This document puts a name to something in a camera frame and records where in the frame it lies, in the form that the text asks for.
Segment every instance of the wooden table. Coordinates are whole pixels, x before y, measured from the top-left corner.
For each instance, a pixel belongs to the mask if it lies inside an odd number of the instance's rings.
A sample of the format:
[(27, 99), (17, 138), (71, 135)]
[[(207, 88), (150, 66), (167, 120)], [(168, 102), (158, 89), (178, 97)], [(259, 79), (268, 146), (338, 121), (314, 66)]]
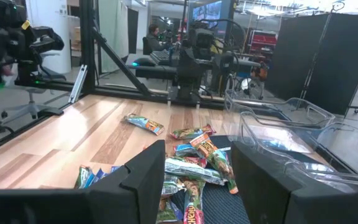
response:
[[(156, 136), (121, 122), (137, 113), (165, 126)], [(172, 139), (174, 129), (212, 125), (222, 129), (223, 111), (88, 95), (65, 110), (0, 147), (0, 189), (73, 188), (80, 165), (109, 172), (156, 140), (166, 141), (167, 154), (184, 141)]]

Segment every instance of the plastic container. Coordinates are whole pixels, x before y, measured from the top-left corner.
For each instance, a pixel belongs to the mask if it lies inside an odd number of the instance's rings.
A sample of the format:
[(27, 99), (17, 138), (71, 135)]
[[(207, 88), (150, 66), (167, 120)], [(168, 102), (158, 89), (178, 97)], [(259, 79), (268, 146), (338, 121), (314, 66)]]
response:
[(338, 190), (358, 190), (358, 129), (343, 123), (325, 128), (290, 126), (241, 113), (239, 141)]
[(331, 124), (335, 116), (320, 107), (299, 98), (283, 103), (249, 100), (233, 90), (226, 90), (224, 97), (223, 130), (230, 141), (237, 140), (240, 113), (253, 112), (265, 121), (281, 121), (289, 126), (323, 128)]

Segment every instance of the pile of snack bars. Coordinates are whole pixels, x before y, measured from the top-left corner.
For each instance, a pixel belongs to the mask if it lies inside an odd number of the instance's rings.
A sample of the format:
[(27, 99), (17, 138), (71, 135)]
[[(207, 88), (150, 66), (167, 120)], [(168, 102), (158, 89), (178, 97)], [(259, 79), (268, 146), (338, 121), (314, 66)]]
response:
[[(161, 124), (147, 118), (129, 114), (124, 121), (140, 128), (147, 129), (156, 135), (164, 131)], [(232, 167), (224, 150), (218, 149), (209, 139), (215, 130), (207, 124), (202, 128), (176, 130), (170, 135), (175, 139), (192, 139), (189, 144), (179, 144), (174, 147), (175, 155), (165, 159), (165, 177), (158, 209), (157, 222), (177, 222), (184, 224), (204, 223), (202, 194), (205, 183), (225, 185), (231, 194), (238, 193)], [(214, 169), (206, 169), (210, 163)], [(105, 177), (102, 170), (94, 175), (89, 167), (80, 167), (80, 174), (75, 188), (87, 188)], [(184, 190), (185, 214), (177, 208), (170, 197)]]

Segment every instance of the chair wheel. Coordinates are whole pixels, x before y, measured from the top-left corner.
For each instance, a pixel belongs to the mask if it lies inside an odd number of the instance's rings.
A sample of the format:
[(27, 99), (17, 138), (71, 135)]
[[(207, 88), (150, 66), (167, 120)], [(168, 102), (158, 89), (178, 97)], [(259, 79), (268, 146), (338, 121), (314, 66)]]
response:
[(7, 112), (6, 111), (3, 111), (1, 113), (1, 118), (4, 119), (4, 118), (7, 118)]

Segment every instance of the desk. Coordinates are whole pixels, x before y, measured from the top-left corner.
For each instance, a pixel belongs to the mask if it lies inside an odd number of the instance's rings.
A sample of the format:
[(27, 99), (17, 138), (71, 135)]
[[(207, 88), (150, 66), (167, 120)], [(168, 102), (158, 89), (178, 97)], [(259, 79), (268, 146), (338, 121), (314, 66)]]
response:
[(172, 80), (174, 75), (177, 73), (177, 69), (174, 67), (156, 65), (156, 66), (134, 66), (132, 63), (138, 58), (149, 58), (149, 55), (142, 54), (129, 54), (127, 65), (131, 69), (135, 69), (136, 77), (140, 78), (158, 78), (158, 79), (166, 79)]
[[(121, 122), (137, 113), (165, 126), (155, 134)], [(211, 124), (223, 134), (223, 111), (88, 95), (0, 147), (0, 189), (73, 188), (80, 165), (109, 172), (159, 139), (167, 154), (185, 141), (169, 132)]]

